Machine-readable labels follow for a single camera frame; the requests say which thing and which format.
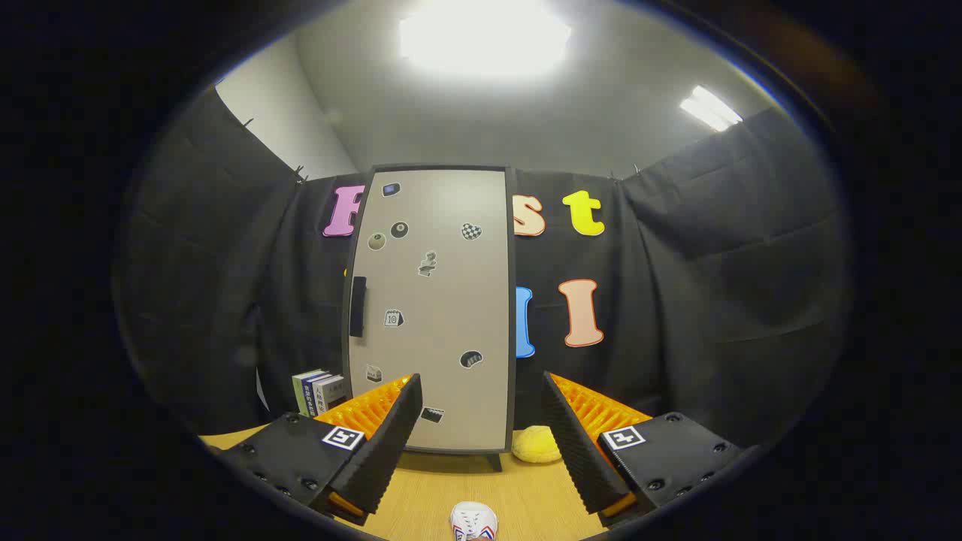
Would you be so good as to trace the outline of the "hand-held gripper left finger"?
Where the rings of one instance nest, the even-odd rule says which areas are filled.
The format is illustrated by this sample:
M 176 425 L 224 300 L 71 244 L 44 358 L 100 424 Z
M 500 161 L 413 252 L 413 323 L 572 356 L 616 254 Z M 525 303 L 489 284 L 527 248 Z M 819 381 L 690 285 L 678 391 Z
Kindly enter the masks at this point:
M 286 413 L 219 458 L 300 506 L 364 526 L 422 411 L 421 379 L 402 376 L 316 417 Z

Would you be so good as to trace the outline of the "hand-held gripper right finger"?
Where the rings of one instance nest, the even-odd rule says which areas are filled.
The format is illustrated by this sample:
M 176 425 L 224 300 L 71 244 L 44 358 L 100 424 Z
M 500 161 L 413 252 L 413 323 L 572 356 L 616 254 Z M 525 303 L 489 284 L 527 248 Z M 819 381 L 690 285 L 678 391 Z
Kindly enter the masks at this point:
M 685 414 L 650 416 L 558 374 L 544 372 L 540 396 L 568 476 L 605 527 L 697 492 L 745 452 Z

